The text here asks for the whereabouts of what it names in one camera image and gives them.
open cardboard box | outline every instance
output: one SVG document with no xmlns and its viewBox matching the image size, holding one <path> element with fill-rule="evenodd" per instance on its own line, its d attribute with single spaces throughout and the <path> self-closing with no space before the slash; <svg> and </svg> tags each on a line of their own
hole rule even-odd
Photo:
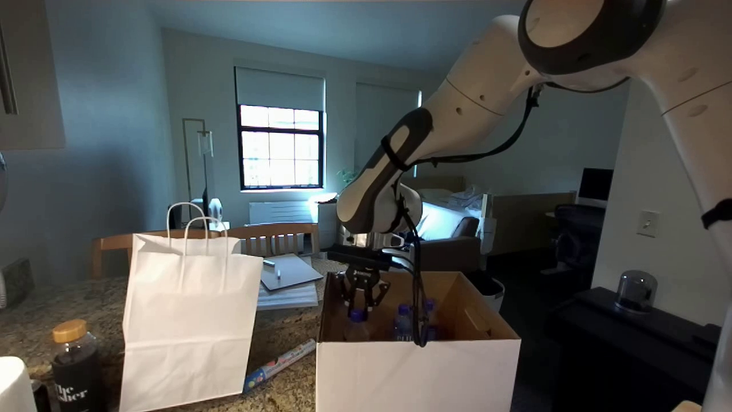
<svg viewBox="0 0 732 412">
<path fill-rule="evenodd" d="M 396 309 L 409 301 L 412 275 L 387 272 L 391 290 L 365 322 L 350 322 L 328 275 L 316 345 L 320 412 L 507 412 L 521 341 L 460 272 L 423 272 L 436 299 L 436 336 L 426 348 L 400 341 Z"/>
</svg>

window blind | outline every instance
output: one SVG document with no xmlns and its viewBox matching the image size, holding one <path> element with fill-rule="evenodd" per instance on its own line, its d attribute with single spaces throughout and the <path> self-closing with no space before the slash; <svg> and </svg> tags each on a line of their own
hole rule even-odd
<svg viewBox="0 0 732 412">
<path fill-rule="evenodd" d="M 240 106 L 322 110 L 322 77 L 236 69 L 236 101 Z"/>
</svg>

cabinet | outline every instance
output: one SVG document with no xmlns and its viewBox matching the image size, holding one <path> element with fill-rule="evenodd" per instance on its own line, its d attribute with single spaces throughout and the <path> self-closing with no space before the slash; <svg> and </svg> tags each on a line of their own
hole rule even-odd
<svg viewBox="0 0 732 412">
<path fill-rule="evenodd" d="M 592 289 L 556 307 L 546 332 L 561 344 L 553 410 L 668 412 L 702 403 L 718 327 L 666 312 L 626 312 Z"/>
<path fill-rule="evenodd" d="M 60 149 L 63 127 L 43 0 L 0 0 L 0 150 Z"/>
</svg>

countertop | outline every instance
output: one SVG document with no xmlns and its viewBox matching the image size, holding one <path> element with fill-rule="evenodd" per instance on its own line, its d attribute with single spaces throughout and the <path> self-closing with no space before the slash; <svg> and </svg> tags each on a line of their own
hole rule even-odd
<svg viewBox="0 0 732 412">
<path fill-rule="evenodd" d="M 85 318 L 95 333 L 100 357 L 113 383 L 122 376 L 122 314 L 125 299 L 125 276 L 103 276 L 74 283 L 63 290 L 34 290 L 21 307 L 0 312 L 0 354 L 16 354 L 25 362 L 33 379 L 50 383 L 53 341 L 50 329 L 69 318 Z M 320 309 L 258 312 L 250 365 L 260 365 L 273 357 L 316 338 Z M 243 396 L 174 408 L 206 412 L 274 412 L 316 410 L 316 354 L 307 354 L 273 379 Z"/>
</svg>

jar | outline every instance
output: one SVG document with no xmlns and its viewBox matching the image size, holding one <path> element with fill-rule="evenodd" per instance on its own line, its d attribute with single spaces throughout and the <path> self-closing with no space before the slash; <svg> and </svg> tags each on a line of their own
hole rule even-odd
<svg viewBox="0 0 732 412">
<path fill-rule="evenodd" d="M 53 327 L 53 379 L 61 412 L 108 410 L 100 379 L 98 344 L 86 320 L 74 318 Z"/>
<path fill-rule="evenodd" d="M 648 312 L 656 298 L 656 276 L 642 269 L 626 269 L 618 282 L 618 305 L 623 309 Z"/>
</svg>

